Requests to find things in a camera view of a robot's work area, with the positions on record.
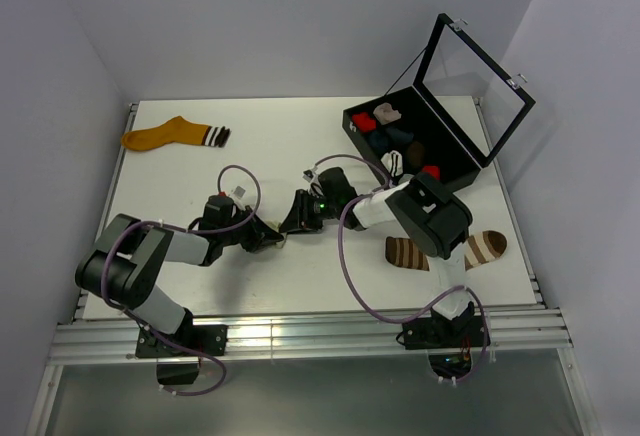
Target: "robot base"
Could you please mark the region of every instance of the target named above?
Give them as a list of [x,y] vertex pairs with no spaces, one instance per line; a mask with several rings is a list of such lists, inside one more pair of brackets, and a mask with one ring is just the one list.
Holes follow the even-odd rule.
[[[192,342],[187,346],[190,349],[200,351],[211,356],[223,356],[227,346],[228,326],[224,324],[194,326]],[[138,343],[136,345],[136,358],[156,359],[156,358],[176,358],[192,356],[183,351],[170,348],[162,344],[151,333],[140,330]]]

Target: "black box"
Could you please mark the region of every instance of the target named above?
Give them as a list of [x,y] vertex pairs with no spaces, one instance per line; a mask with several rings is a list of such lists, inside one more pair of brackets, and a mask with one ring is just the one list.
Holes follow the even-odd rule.
[[[424,165],[438,166],[440,180],[449,189],[456,191],[473,183],[480,170],[493,161],[535,104],[535,101],[520,86],[526,82],[524,77],[509,76],[462,30],[463,24],[466,23],[462,20],[453,21],[446,14],[440,14],[427,46],[385,95],[344,110],[342,127],[353,144],[363,158],[374,163],[389,177],[391,176],[380,158],[392,149],[399,151],[403,156],[404,174],[416,174],[421,168],[411,167],[408,164],[406,156],[408,144],[394,143],[388,137],[388,128],[394,127],[413,133],[413,140],[426,148]],[[438,64],[437,61],[433,63],[436,51],[442,64]],[[422,60],[412,86],[391,93],[393,87],[421,55],[423,55]],[[467,67],[469,57],[472,64]],[[447,94],[473,96],[475,101],[482,102],[488,102],[488,95],[491,95],[490,110],[495,111],[498,116],[492,118],[494,127],[489,128],[491,139],[495,140],[495,144],[488,153],[482,151],[476,144],[478,141],[474,142],[472,137],[456,123],[438,102],[434,92],[438,96]],[[374,109],[382,103],[390,103],[394,110],[402,114],[402,117],[398,121],[382,125],[373,115]],[[368,113],[375,120],[374,131],[382,134],[377,136],[378,141],[382,139],[384,142],[386,137],[386,141],[390,143],[386,151],[381,149],[384,144],[370,144],[369,138],[372,132],[363,133],[353,123],[352,117],[363,112]],[[373,174],[381,183],[384,181],[375,171]],[[398,175],[391,179],[398,183],[400,178],[401,175]]]

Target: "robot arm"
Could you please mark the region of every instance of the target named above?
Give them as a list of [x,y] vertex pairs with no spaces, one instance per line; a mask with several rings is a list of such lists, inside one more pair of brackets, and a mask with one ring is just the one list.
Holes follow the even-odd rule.
[[[340,168],[331,168],[312,179],[312,191],[298,190],[294,205],[280,227],[282,233],[310,233],[322,229],[323,221],[339,218],[357,193]],[[421,173],[395,188],[380,191],[357,203],[347,214],[345,226],[364,230],[376,224],[398,221],[408,236],[427,255],[431,271],[442,290],[466,285],[465,241],[472,216],[469,209],[443,184]],[[447,296],[434,310],[447,320],[470,317],[473,305],[467,293]]]
[[[249,208],[240,209],[229,196],[219,194],[207,201],[203,216],[198,219],[199,234],[167,227],[133,231],[109,267],[109,299],[157,331],[192,346],[193,315],[156,285],[160,268],[165,261],[210,266],[227,246],[240,244],[247,252],[255,253],[284,239],[257,216],[235,230],[207,234],[237,224],[250,212]],[[79,287],[102,296],[101,279],[107,254],[120,235],[138,221],[123,214],[113,219],[78,265],[76,284]]]

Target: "sock cuff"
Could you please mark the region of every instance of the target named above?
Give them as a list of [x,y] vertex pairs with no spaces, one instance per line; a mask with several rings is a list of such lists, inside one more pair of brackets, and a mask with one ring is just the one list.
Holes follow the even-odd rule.
[[213,146],[213,143],[216,138],[216,134],[218,133],[218,127],[215,128],[213,126],[207,126],[207,129],[202,136],[201,146]]

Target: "open box lid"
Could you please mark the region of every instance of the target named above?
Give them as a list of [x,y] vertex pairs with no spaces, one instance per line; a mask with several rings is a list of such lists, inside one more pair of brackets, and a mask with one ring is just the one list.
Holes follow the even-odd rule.
[[[522,75],[510,76],[464,32],[463,25],[466,25],[464,20],[454,21],[444,13],[438,15],[429,42],[420,53],[424,56],[413,87],[483,168],[493,161],[535,101],[521,87],[526,79]],[[465,125],[456,122],[436,99],[436,96],[469,95],[482,109],[493,145],[491,142],[487,145],[484,135],[470,135],[465,131]]]

